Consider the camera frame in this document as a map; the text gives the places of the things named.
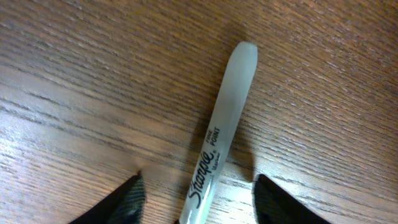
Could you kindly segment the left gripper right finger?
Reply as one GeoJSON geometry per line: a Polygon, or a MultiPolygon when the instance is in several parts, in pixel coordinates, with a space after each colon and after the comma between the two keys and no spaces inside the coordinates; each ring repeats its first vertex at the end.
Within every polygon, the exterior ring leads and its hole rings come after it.
{"type": "Polygon", "coordinates": [[[330,224],[264,174],[256,178],[253,199],[258,224],[330,224]]]}

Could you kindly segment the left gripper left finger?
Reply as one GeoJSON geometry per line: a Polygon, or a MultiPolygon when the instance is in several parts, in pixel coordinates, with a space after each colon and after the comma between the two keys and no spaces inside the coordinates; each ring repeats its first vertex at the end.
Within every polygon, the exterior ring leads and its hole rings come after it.
{"type": "Polygon", "coordinates": [[[137,224],[145,202],[144,179],[139,171],[70,224],[137,224]]]}

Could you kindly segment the black sharpie marker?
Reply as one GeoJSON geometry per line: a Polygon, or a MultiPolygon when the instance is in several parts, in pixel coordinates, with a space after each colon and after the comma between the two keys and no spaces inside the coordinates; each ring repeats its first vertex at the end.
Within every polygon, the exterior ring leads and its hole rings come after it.
{"type": "Polygon", "coordinates": [[[257,46],[240,42],[233,50],[177,223],[205,223],[215,196],[258,60],[257,46]]]}

